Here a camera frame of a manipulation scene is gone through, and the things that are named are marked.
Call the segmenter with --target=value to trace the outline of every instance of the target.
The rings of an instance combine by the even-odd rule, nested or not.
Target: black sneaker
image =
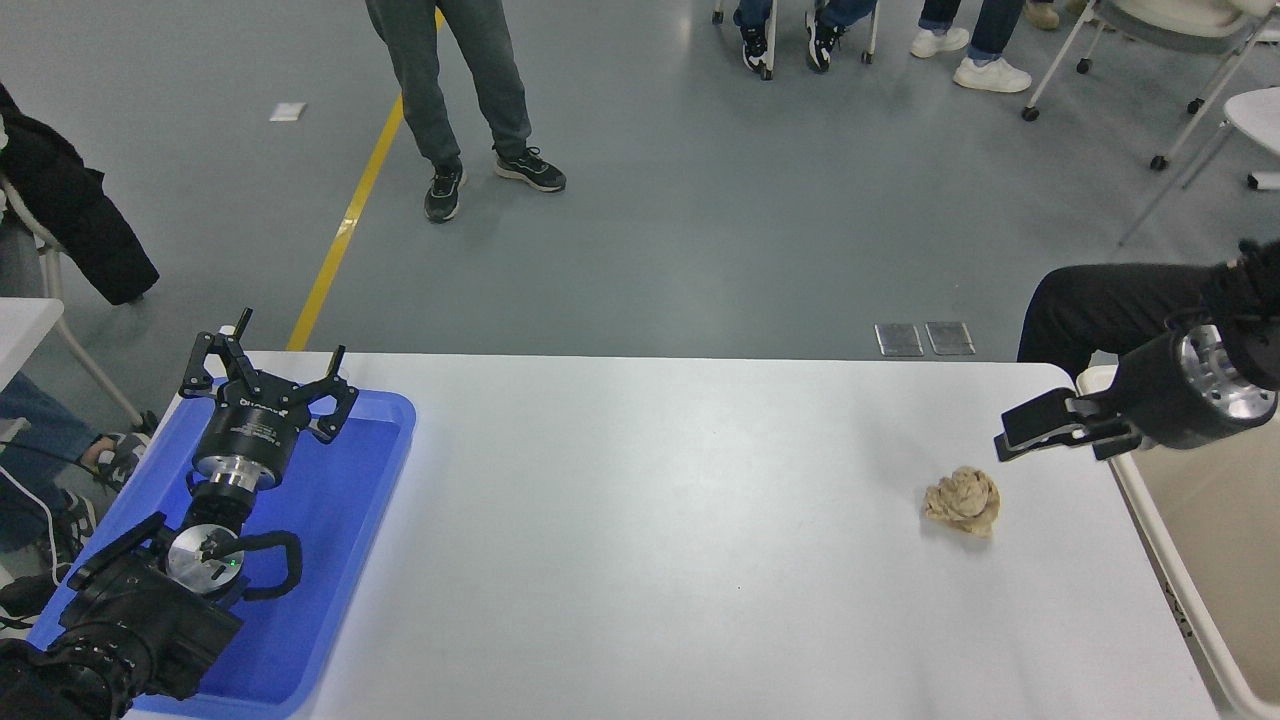
[[[529,183],[529,187],[543,192],[559,192],[564,190],[564,173],[559,172],[556,165],[543,160],[541,152],[538,147],[526,147],[518,158],[512,158],[511,160],[498,155],[498,161],[493,170],[499,177],[522,179]]]
[[[142,433],[111,433],[106,437],[115,441],[115,447],[100,452],[93,469],[97,470],[97,477],[115,492],[120,492],[133,477],[133,470],[137,470],[151,438]]]
[[[764,32],[764,26],[741,27],[742,31],[742,63],[753,73],[764,70],[764,56],[769,54],[769,36]]]
[[[458,214],[458,188],[467,184],[467,172],[460,168],[435,170],[431,190],[422,200],[426,219],[433,223],[445,223]]]
[[[845,28],[822,24],[820,13],[805,13],[805,29],[809,31],[809,55],[805,63],[815,73],[824,73],[831,69],[831,51],[840,42],[840,36],[845,35]]]
[[[50,509],[54,510],[54,547],[49,547],[49,536],[41,536],[35,543],[41,568],[49,571],[52,562],[59,579],[67,574],[97,529],[97,509],[90,498],[65,489],[61,495],[65,502],[63,510],[59,512],[58,509]]]

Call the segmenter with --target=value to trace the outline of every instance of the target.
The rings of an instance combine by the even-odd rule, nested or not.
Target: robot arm
[[[241,601],[280,597],[302,577],[297,536],[275,530],[242,536],[257,492],[280,484],[298,436],[332,442],[358,391],[338,377],[343,348],[324,378],[298,384],[253,368],[239,337],[200,333],[179,391],[211,397],[214,415],[188,474],[191,505],[177,529],[152,514],[88,559],[67,584],[76,591],[59,618],[65,632],[46,651],[0,641],[0,720],[116,720],[143,693],[184,700],[243,624]],[[214,387],[209,355],[221,359],[227,382]],[[310,405],[335,401],[328,415]],[[288,577],[251,588],[244,553],[282,547]]]
[[[1280,241],[1244,241],[1216,266],[1203,307],[1120,359],[1111,387],[1057,388],[1001,415],[1001,461],[1055,445],[1098,460],[1155,442],[1190,450],[1265,424],[1280,389]]]

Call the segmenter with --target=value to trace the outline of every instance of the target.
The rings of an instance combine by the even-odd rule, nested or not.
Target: shoe
[[[764,70],[764,56],[769,54],[769,36],[764,26],[742,27],[742,63],[753,73]]]
[[[815,73],[824,73],[831,69],[831,51],[840,44],[840,36],[845,35],[845,28],[823,24],[820,10],[805,13],[804,27],[809,32],[809,54],[805,63]]]
[[[458,190],[467,184],[467,172],[462,168],[443,168],[435,170],[431,190],[422,199],[426,219],[433,223],[447,223],[458,214]]]
[[[97,509],[93,502],[67,489],[61,493],[65,507],[60,512],[56,509],[50,509],[54,510],[54,550],[50,551],[47,536],[41,536],[35,543],[40,565],[46,573],[56,553],[54,569],[59,579],[79,557],[81,551],[84,550],[84,542],[97,530]]]
[[[93,469],[99,478],[111,486],[115,492],[120,492],[124,483],[129,482],[133,471],[137,470],[138,462],[142,461],[142,454],[151,445],[151,438],[142,433],[111,433],[106,437],[115,441],[115,447],[100,452]]]
[[[938,53],[960,50],[965,45],[969,45],[969,31],[963,27],[954,27],[941,36],[933,35],[932,29],[920,28],[920,32],[915,33],[915,40],[911,41],[911,55],[923,60]]]
[[[1004,58],[980,68],[974,64],[973,58],[965,58],[952,79],[961,87],[991,92],[1021,92],[1032,86],[1032,76],[1010,65]]]
[[[512,158],[511,160],[498,155],[494,172],[499,177],[522,179],[529,183],[529,187],[543,192],[559,192],[564,190],[564,173],[559,172],[556,165],[543,160],[541,152],[538,147],[526,147],[518,158]]]
[[[1053,10],[1052,1],[1023,0],[1023,17],[1027,18],[1027,22],[1032,23],[1032,27],[1044,31],[1057,29],[1061,22],[1057,12]]]

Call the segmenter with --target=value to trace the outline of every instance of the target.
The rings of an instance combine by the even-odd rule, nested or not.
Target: crumpled paper
[[[956,469],[924,491],[924,516],[980,538],[991,537],[1000,516],[1000,489],[977,468]]]

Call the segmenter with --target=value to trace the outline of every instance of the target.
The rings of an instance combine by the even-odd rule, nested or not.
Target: plastic tray
[[[138,471],[102,519],[81,555],[88,559],[156,510],[177,527],[189,503],[186,474],[212,414],[212,401],[184,400]],[[246,533],[285,529],[302,541],[302,583],[279,600],[239,602],[232,612],[244,626],[189,700],[142,696],[134,706],[210,720],[274,720],[297,710],[319,679],[365,564],[383,510],[408,452],[413,406],[394,393],[362,391],[347,424],[329,446],[305,433],[284,482],[257,497]],[[252,585],[285,575],[283,552],[250,553]],[[61,632],[58,618],[72,600],[58,588],[32,629],[44,648]]]

